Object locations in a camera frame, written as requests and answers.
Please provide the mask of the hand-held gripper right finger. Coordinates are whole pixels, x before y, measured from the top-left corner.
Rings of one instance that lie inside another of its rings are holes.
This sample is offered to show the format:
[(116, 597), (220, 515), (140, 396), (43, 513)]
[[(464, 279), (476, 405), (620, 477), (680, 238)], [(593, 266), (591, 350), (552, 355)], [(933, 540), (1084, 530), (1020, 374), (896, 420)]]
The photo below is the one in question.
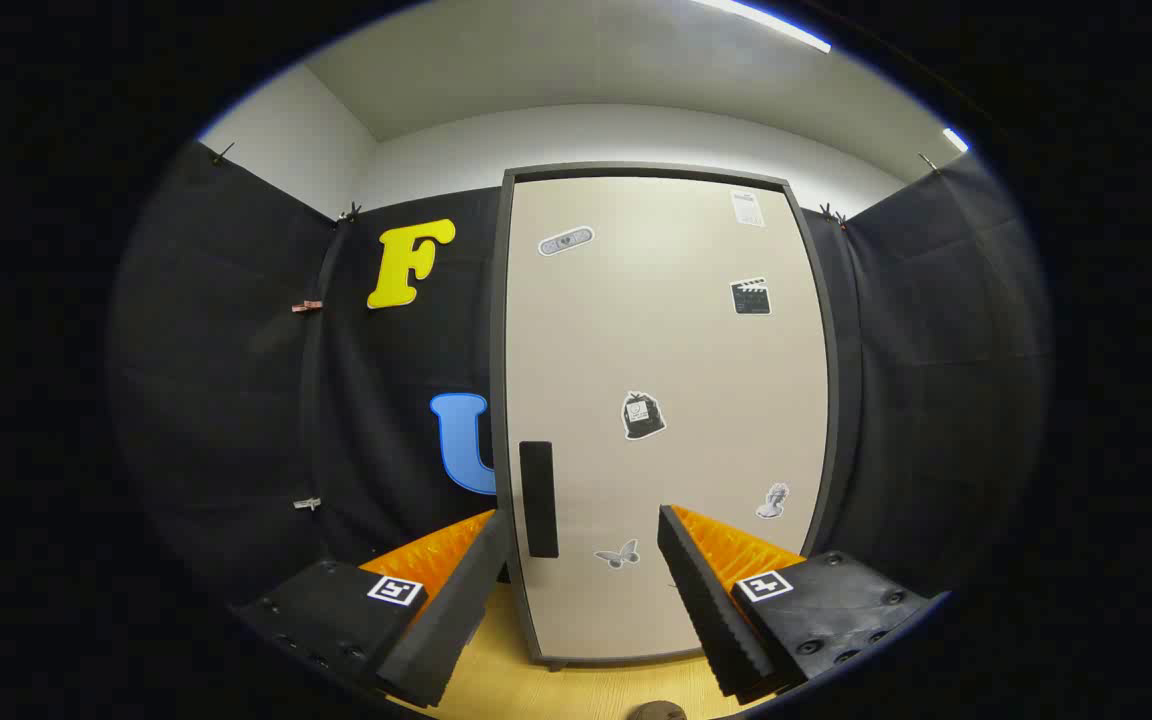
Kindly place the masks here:
[(841, 551), (803, 558), (679, 505), (657, 544), (722, 694), (797, 696), (841, 679), (947, 601)]

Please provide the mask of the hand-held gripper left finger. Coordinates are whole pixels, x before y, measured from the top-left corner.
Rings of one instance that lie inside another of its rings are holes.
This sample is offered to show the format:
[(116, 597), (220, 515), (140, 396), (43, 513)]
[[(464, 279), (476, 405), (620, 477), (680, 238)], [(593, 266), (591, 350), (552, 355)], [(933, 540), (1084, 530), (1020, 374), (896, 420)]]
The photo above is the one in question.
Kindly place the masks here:
[(233, 611), (348, 692), (435, 707), (485, 615), (507, 536), (497, 511), (480, 511), (365, 564), (317, 560)]

